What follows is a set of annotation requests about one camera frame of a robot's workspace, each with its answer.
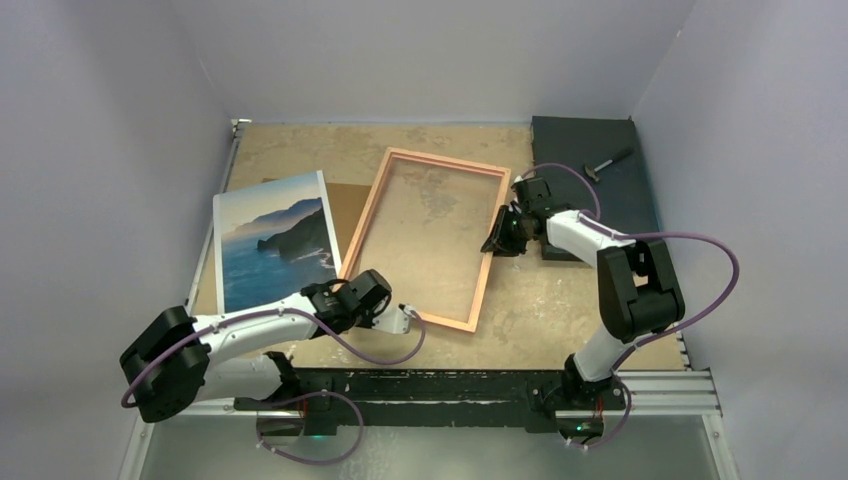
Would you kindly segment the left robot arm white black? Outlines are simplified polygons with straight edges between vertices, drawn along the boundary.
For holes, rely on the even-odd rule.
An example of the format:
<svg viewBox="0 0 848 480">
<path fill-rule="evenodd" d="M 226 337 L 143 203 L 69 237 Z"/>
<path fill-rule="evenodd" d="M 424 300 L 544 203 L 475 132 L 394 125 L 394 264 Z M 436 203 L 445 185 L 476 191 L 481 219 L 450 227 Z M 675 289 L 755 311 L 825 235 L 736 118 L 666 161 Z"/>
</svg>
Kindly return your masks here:
<svg viewBox="0 0 848 480">
<path fill-rule="evenodd" d="M 264 400 L 284 409 L 297 399 L 287 359 L 268 347 L 353 328 L 406 334 L 410 318 L 392 302 L 375 270 L 352 280 L 311 283 L 271 303 L 225 314 L 162 311 L 121 354 L 128 388 L 120 403 L 147 423 L 169 419 L 196 402 L 225 397 Z"/>
</svg>

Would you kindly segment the seascape photo print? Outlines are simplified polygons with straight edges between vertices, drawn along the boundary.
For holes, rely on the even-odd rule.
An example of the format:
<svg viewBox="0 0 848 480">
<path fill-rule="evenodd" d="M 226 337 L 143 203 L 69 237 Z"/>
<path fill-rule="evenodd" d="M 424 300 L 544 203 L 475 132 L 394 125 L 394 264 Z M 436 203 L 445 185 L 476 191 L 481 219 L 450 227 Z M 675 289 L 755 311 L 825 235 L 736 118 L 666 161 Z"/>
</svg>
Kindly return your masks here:
<svg viewBox="0 0 848 480">
<path fill-rule="evenodd" d="M 224 192 L 212 206 L 218 312 L 337 277 L 341 255 L 322 171 Z"/>
</svg>

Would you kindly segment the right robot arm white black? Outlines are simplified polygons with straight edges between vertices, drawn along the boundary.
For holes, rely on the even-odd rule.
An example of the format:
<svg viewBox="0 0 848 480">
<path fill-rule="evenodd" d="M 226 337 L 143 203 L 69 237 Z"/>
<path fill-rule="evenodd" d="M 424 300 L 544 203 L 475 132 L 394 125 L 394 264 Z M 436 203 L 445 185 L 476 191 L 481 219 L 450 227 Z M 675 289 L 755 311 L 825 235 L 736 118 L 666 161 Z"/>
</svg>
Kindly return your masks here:
<svg viewBox="0 0 848 480">
<path fill-rule="evenodd" d="M 616 362 L 639 339 L 682 319 L 685 303 L 667 245 L 636 240 L 559 202 L 542 178 L 520 178 L 514 199 L 501 206 L 481 250 L 496 257 L 525 254 L 546 241 L 594 268 L 600 327 L 570 355 L 561 376 L 564 399 L 584 407 L 606 388 Z"/>
</svg>

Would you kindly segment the pink wooden picture frame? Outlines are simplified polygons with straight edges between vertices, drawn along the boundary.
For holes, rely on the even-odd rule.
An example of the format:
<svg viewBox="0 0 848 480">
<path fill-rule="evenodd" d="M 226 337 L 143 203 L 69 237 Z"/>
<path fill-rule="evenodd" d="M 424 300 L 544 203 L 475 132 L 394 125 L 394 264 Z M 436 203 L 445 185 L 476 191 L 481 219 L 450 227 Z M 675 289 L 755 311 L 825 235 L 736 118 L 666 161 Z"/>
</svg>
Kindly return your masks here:
<svg viewBox="0 0 848 480">
<path fill-rule="evenodd" d="M 506 167 L 387 149 L 341 277 L 374 269 L 424 321 L 475 332 L 493 260 L 481 245 L 512 178 Z"/>
</svg>

